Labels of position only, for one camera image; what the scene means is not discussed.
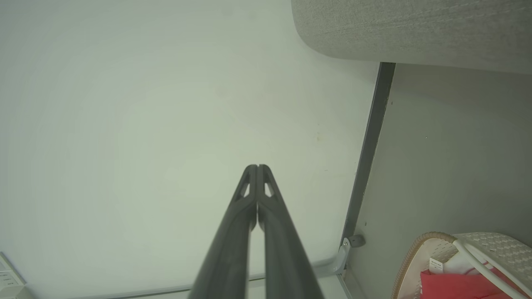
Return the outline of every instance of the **gray floor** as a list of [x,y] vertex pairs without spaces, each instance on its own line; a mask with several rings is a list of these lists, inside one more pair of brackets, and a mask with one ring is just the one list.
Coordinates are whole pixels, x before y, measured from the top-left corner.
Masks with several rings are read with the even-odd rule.
[[532,76],[397,65],[349,269],[389,298],[428,231],[495,231],[532,245]]

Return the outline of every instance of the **laundry basket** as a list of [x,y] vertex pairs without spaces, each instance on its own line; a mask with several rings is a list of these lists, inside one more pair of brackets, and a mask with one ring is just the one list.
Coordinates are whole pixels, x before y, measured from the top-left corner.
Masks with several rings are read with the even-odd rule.
[[479,262],[472,252],[484,258],[532,297],[532,248],[503,234],[473,232],[448,235],[428,232],[417,238],[401,265],[392,299],[419,299],[420,272],[429,268],[429,259],[447,262],[461,252],[475,269],[513,299],[526,299]]

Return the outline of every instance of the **white basket handle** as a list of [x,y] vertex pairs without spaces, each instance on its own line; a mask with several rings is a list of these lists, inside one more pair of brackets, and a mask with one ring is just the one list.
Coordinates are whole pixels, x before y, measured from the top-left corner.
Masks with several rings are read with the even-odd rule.
[[487,256],[484,252],[480,251],[473,245],[460,239],[456,239],[453,242],[453,245],[456,246],[458,251],[464,254],[468,262],[470,262],[471,265],[473,265],[473,267],[475,267],[475,269],[478,270],[478,272],[484,275],[484,277],[486,277],[492,284],[494,284],[496,287],[498,287],[503,292],[505,292],[508,296],[512,297],[512,299],[527,299],[527,298],[523,294],[518,292],[516,289],[512,288],[507,283],[505,283],[502,279],[500,279],[497,275],[491,272],[488,268],[486,268],[486,266],[484,266],[479,260],[477,260],[475,256],[471,254],[470,250],[473,250],[476,254],[482,256],[483,259],[485,259],[490,264],[492,264],[494,267],[496,267],[501,272],[503,272],[512,282],[514,282],[517,286],[519,286],[526,294],[530,296],[530,294],[532,293],[519,279],[517,279],[511,273],[507,272],[498,263],[493,261],[489,256]]

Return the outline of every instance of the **gray upholstered furniture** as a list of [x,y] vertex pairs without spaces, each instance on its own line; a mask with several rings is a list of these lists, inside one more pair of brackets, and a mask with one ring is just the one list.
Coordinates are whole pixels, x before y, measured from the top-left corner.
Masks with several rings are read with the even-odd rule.
[[532,73],[532,0],[292,0],[328,56]]

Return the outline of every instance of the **clothing tag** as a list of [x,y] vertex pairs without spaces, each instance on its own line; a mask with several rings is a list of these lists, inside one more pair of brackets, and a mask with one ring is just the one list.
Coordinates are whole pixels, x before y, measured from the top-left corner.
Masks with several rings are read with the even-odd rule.
[[436,261],[433,258],[429,259],[429,271],[432,274],[442,274],[443,273],[443,263]]

